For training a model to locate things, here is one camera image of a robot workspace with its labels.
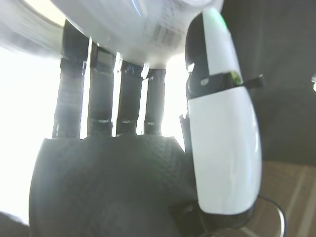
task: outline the wooden floor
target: wooden floor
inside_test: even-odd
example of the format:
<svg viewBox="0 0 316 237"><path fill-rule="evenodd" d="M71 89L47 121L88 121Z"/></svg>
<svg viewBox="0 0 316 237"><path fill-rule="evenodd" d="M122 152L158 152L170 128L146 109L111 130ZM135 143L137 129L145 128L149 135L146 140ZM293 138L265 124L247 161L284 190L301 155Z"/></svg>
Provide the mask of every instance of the wooden floor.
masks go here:
<svg viewBox="0 0 316 237"><path fill-rule="evenodd" d="M260 194L282 206L287 220L287 237L316 236L316 167L264 162ZM257 200L247 226L224 230L217 237L279 237L280 219L270 203Z"/></svg>

